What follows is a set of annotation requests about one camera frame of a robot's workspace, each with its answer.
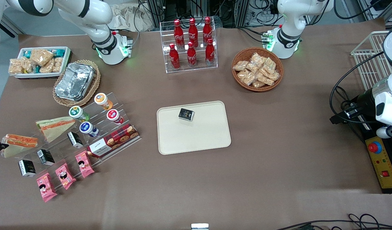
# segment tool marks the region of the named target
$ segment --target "red bottle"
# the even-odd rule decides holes
[[[180,69],[179,54],[178,54],[177,50],[174,49],[173,43],[170,43],[169,46],[171,48],[171,50],[169,52],[169,57],[171,58],[173,70],[178,70],[178,69]]]
[[[207,46],[207,40],[211,38],[211,25],[210,25],[210,17],[204,18],[204,27],[203,27],[203,45]]]
[[[183,38],[183,30],[180,27],[180,21],[176,19],[174,21],[174,40],[176,41],[176,46],[178,50],[184,49],[184,38]]]
[[[189,40],[193,43],[194,47],[199,46],[199,41],[197,37],[197,28],[196,28],[196,19],[191,18],[189,20],[190,22],[190,27],[189,27]]]
[[[213,65],[213,64],[214,64],[213,39],[209,38],[207,40],[207,46],[206,46],[206,65]]]
[[[193,43],[191,41],[189,41],[187,45],[189,45],[189,49],[187,50],[187,62],[190,68],[194,68],[197,65],[196,51],[193,48]]]

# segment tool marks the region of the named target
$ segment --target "yellow control panel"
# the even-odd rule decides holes
[[[392,188],[392,164],[383,145],[382,139],[374,137],[365,141],[380,186]]]

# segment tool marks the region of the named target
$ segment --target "brown wicker basket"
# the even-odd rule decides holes
[[[262,57],[270,57],[276,64],[276,70],[280,74],[280,77],[278,80],[275,81],[275,83],[272,86],[263,86],[260,88],[254,88],[252,86],[248,86],[244,83],[241,82],[241,80],[237,77],[237,71],[233,69],[233,66],[235,66],[239,61],[250,61],[250,58],[253,56],[253,53],[257,52],[257,54],[260,54]],[[233,73],[234,79],[244,88],[256,91],[256,92],[264,92],[273,89],[276,87],[282,80],[282,77],[284,76],[284,68],[282,67],[281,60],[272,52],[264,49],[264,48],[259,48],[259,47],[250,47],[247,49],[244,49],[234,57],[233,59],[233,64],[231,65],[231,71]]]
[[[83,98],[79,102],[75,102],[75,101],[59,98],[55,94],[55,87],[57,86],[58,83],[60,83],[61,79],[64,76],[64,73],[67,71],[67,68],[61,73],[60,77],[58,78],[57,82],[54,85],[54,89],[52,91],[52,95],[54,96],[54,99],[55,99],[56,102],[58,102],[60,105],[67,106],[67,107],[83,106],[86,103],[88,103],[89,100],[91,99],[91,97],[94,96],[95,91],[98,89],[99,81],[101,80],[101,73],[99,72],[98,66],[94,62],[89,61],[89,60],[78,60],[78,61],[75,61],[75,62],[76,63],[80,63],[80,64],[85,64],[85,65],[90,65],[90,66],[94,67],[96,73],[95,73],[94,78],[92,79],[91,85],[89,86],[89,89],[88,89],[88,91],[87,91],[87,93],[85,95],[85,98]]]

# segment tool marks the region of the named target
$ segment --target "red button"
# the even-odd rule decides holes
[[[372,153],[376,153],[376,152],[379,150],[377,144],[375,144],[375,143],[370,143],[370,144],[368,145],[368,149],[369,149],[369,151],[371,151]]]

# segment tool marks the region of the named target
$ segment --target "table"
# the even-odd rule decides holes
[[[141,33],[132,58],[115,66],[99,59],[85,35],[22,35],[21,48],[64,45],[72,61],[97,63],[98,92],[117,95],[142,140],[48,203],[35,178],[22,178],[16,160],[0,156],[0,229],[277,229],[351,212],[392,224],[392,195],[380,194],[364,145],[349,127],[329,122],[330,90],[354,66],[349,52],[375,30],[384,30],[381,19],[308,26],[298,51],[282,60],[284,79],[266,93],[245,90],[231,75],[237,52],[258,45],[237,29],[217,30],[217,69],[173,74],[164,72],[158,32]],[[10,77],[0,138],[29,135],[35,120],[67,114],[52,98],[54,82]],[[350,96],[361,92],[358,76],[342,86]],[[215,100],[226,106],[229,147],[158,152],[159,108]]]

